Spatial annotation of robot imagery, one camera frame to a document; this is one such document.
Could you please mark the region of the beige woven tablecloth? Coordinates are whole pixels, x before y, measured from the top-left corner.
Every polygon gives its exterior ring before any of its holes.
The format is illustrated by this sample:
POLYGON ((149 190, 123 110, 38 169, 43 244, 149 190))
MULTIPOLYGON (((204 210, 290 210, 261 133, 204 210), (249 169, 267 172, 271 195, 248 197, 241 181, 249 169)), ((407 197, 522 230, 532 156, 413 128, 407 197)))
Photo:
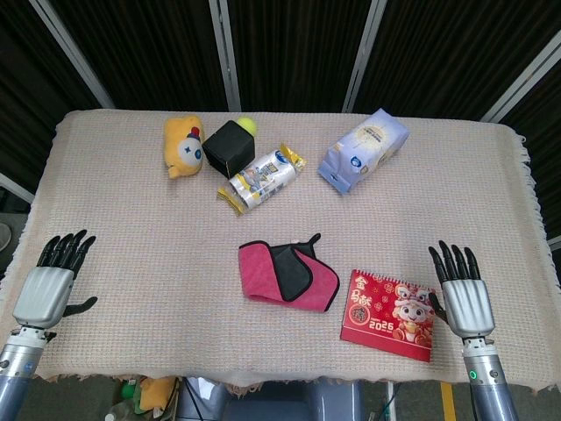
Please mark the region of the beige woven tablecloth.
POLYGON ((441 321, 423 363, 339 338, 353 269, 438 287, 429 250, 473 250, 492 304, 492 335, 510 383, 561 385, 561 290, 523 139, 505 125, 404 118, 404 146, 349 194, 318 173, 326 150, 361 114, 257 113, 257 154, 286 144, 307 166, 276 196, 239 216, 217 197, 209 165, 172 180, 164 111, 68 113, 5 278, 0 348, 13 307, 49 239, 96 237, 70 297, 97 303, 64 318, 39 376, 198 375, 245 387, 320 376, 398 382, 467 378, 462 343, 441 321), (325 312, 244 296, 238 248, 319 234, 316 256, 338 275, 325 312))

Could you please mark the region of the pale blue tissue pack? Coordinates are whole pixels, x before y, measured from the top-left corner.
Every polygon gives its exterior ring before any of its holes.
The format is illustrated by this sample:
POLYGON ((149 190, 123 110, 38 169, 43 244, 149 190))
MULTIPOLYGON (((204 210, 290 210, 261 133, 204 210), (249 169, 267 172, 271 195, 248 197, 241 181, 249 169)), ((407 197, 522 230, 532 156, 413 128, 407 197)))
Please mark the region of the pale blue tissue pack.
POLYGON ((328 148, 318 173, 340 194, 347 194, 396 153, 409 134, 397 118, 378 109, 328 148))

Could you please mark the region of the red 2026 desk calendar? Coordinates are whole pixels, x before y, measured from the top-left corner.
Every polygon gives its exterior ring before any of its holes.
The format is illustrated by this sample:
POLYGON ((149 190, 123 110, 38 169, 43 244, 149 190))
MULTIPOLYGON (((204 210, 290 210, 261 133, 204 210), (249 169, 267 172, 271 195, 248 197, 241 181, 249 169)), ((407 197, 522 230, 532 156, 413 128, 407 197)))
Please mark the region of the red 2026 desk calendar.
POLYGON ((340 339, 422 362, 430 361, 434 290, 354 269, 340 339))

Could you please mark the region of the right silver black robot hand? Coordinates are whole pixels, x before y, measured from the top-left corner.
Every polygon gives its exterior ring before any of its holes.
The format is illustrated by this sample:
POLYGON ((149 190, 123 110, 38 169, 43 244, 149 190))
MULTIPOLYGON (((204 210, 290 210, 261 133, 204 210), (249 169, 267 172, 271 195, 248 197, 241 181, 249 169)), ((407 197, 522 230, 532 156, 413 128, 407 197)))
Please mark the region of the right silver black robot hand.
POLYGON ((436 316, 461 339, 489 335, 495 328, 494 314, 473 251, 442 240, 438 245, 429 248, 444 299, 440 302, 436 294, 430 294, 436 316))

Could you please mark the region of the black cube box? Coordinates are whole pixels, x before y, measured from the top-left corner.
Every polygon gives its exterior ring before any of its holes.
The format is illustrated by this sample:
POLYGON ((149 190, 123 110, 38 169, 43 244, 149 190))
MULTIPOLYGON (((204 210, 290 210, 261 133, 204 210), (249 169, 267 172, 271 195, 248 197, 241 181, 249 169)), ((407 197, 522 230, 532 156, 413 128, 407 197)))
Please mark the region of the black cube box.
POLYGON ((255 137, 228 120, 202 145, 209 164, 226 179, 240 172, 255 158, 255 137))

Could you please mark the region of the yellow plush toy with face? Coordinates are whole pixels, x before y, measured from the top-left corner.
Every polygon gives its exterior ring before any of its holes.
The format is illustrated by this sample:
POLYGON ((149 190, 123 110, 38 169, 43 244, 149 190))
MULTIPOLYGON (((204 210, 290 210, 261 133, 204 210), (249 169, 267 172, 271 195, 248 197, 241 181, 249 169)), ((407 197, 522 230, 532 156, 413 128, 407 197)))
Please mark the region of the yellow plush toy with face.
POLYGON ((164 161, 170 179, 196 175, 202 168, 205 141, 197 116, 169 118, 164 124, 164 161))

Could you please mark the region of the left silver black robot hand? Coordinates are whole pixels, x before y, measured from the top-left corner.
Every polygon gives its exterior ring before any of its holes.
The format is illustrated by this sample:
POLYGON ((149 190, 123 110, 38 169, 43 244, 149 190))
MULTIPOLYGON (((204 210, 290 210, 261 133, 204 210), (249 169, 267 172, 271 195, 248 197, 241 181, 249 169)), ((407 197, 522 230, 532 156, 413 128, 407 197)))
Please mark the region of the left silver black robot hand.
POLYGON ((95 296, 83 303, 68 302, 86 255, 96 241, 95 236, 86 234, 86 230, 81 230, 55 236, 46 243, 12 312, 20 325, 47 330, 63 318, 82 314, 96 304, 95 296))

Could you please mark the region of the white yellow trash bag pack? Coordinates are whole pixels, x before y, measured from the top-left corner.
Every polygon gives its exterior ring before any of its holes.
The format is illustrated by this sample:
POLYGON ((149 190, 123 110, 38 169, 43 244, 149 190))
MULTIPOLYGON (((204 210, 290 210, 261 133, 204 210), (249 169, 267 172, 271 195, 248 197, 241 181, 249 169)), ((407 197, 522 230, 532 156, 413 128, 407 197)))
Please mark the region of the white yellow trash bag pack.
POLYGON ((217 197, 243 215, 287 187, 306 167, 307 161, 282 143, 232 176, 217 197))

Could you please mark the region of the pink and black cloth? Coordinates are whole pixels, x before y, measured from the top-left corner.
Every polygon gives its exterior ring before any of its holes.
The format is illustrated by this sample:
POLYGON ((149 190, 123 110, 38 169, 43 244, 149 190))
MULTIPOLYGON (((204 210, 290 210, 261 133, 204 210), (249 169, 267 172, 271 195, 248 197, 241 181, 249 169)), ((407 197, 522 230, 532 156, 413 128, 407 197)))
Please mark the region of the pink and black cloth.
POLYGON ((306 242, 270 246, 262 240, 238 248, 244 295, 298 310, 326 312, 340 287, 337 273, 316 257, 321 234, 306 242))

